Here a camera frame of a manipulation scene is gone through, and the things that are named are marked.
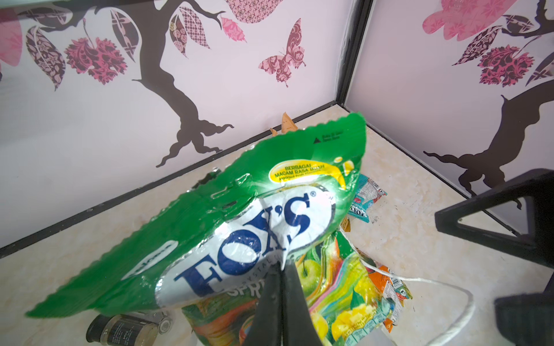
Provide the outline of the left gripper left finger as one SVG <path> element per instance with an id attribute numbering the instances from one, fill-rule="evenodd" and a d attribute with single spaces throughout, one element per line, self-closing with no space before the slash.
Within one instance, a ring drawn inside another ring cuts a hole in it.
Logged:
<path id="1" fill-rule="evenodd" d="M 282 272 L 272 265 L 265 277 L 263 294 L 258 302 L 244 346 L 280 346 L 282 341 Z"/>

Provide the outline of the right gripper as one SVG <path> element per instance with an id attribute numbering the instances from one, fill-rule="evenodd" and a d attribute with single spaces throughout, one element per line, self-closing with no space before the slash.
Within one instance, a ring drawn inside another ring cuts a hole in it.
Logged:
<path id="1" fill-rule="evenodd" d="M 490 209 L 525 200 L 525 232 L 516 230 Z M 493 232 L 461 223 L 485 213 L 508 232 Z M 533 169 L 499 186 L 437 211 L 438 232 L 455 236 L 530 262 L 553 267 L 553 170 Z M 553 345 L 553 276 L 542 293 L 507 296 L 494 301 L 496 326 L 515 345 Z"/>

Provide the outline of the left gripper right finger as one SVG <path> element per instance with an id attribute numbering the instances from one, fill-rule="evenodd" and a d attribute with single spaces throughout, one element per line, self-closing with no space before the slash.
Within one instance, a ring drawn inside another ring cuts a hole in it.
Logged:
<path id="1" fill-rule="evenodd" d="M 282 271 L 283 345 L 321 346 L 300 283 L 296 265 L 288 260 Z"/>

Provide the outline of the white patterned paper bag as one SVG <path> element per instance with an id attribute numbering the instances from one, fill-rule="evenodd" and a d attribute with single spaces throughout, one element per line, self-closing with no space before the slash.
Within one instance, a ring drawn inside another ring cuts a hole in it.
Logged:
<path id="1" fill-rule="evenodd" d="M 480 266 L 487 251 L 479 246 L 437 232 L 430 223 L 397 228 L 354 220 L 347 238 L 374 261 L 396 275 L 409 278 L 413 299 L 408 301 L 399 327 L 392 332 L 400 345 L 424 345 L 463 313 L 466 292 L 476 301 L 469 323 L 451 345 L 502 343 L 493 319 L 481 306 L 483 278 Z"/>

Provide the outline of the orange snack packet small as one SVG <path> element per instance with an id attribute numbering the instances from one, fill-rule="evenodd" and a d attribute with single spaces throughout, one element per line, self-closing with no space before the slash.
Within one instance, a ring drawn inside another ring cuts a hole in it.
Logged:
<path id="1" fill-rule="evenodd" d="M 405 300 L 413 298 L 411 292 L 399 279 L 382 275 L 368 267 L 366 271 L 367 274 L 355 286 L 355 291 L 363 297 L 364 302 L 374 305 L 372 319 L 366 323 L 364 331 L 369 334 L 384 326 L 391 333 L 403 313 Z"/>

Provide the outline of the green Fox's candy bag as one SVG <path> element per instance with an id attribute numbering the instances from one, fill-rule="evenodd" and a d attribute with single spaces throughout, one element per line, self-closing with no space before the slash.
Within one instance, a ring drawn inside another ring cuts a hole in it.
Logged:
<path id="1" fill-rule="evenodd" d="M 341 222 L 366 121 L 352 113 L 275 136 L 206 176 L 27 312 L 33 319 L 179 308 L 205 345 L 243 345 L 272 265 L 296 265 L 322 345 L 355 345 L 374 305 Z"/>

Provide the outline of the teal snack packet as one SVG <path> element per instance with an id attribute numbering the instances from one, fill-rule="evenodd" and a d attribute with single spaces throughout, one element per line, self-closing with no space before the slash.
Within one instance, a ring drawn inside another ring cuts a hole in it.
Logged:
<path id="1" fill-rule="evenodd" d="M 369 208 L 386 195 L 387 193 L 372 178 L 360 174 L 349 216 L 369 223 Z"/>

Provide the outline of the dark brown bottle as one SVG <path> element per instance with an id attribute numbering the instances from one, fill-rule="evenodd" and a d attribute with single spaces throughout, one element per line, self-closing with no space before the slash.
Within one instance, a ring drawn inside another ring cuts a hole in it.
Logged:
<path id="1" fill-rule="evenodd" d="M 132 312 L 105 316 L 99 314 L 86 332 L 88 343 L 101 345 L 153 345 L 160 334 L 168 333 L 173 318 L 164 311 Z"/>

